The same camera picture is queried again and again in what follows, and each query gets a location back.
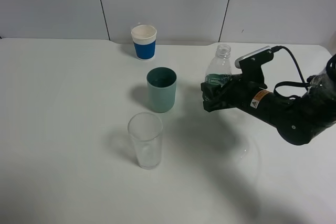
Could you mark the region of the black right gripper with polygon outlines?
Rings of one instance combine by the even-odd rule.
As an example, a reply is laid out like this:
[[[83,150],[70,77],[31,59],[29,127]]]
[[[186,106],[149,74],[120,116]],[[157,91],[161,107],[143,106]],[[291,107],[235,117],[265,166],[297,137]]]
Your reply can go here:
[[[263,95],[268,94],[264,83],[247,80],[235,74],[229,83],[201,83],[203,108],[207,112],[238,108],[243,111],[257,109]]]

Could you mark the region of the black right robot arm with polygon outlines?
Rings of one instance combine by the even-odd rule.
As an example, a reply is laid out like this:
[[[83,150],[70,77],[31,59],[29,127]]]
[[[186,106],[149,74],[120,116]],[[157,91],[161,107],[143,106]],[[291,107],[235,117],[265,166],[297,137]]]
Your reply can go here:
[[[203,82],[203,108],[207,112],[240,109],[275,127],[290,144],[308,144],[335,124],[335,57],[328,61],[324,72],[310,76],[307,83],[277,84],[308,88],[301,97],[284,97],[266,89],[261,67],[273,58],[270,50],[241,58],[238,63],[242,73],[233,75],[225,85]]]

